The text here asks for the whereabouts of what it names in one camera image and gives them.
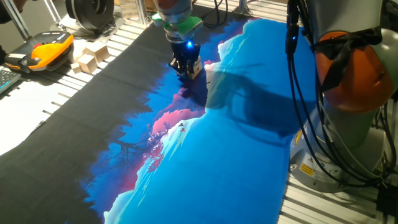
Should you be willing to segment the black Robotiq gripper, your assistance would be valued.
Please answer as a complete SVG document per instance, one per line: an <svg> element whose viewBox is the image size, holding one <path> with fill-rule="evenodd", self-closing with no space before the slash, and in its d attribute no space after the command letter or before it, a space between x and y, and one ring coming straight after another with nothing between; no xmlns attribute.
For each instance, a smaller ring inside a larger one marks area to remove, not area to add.
<svg viewBox="0 0 398 224"><path fill-rule="evenodd" d="M200 44L196 44L190 39L181 43L171 43L171 48L174 58L169 62L169 67L174 70L180 79L186 80L188 78L187 60L193 62L190 66L191 72L201 71Z"/></svg>

